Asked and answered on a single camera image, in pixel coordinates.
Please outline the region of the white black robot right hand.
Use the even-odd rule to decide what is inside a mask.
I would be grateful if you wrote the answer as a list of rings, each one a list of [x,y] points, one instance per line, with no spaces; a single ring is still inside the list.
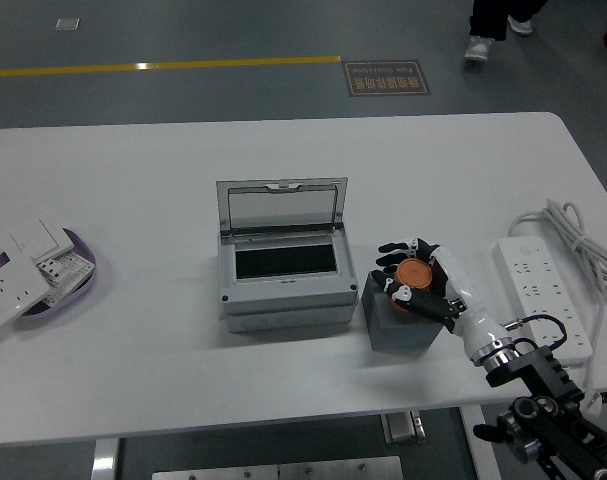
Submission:
[[[387,243],[378,248],[375,283],[397,307],[435,321],[460,337],[476,366],[507,363],[518,357],[506,328],[490,318],[487,307],[464,268],[444,246],[421,238]],[[419,260],[432,270],[425,289],[399,279],[401,264]]]

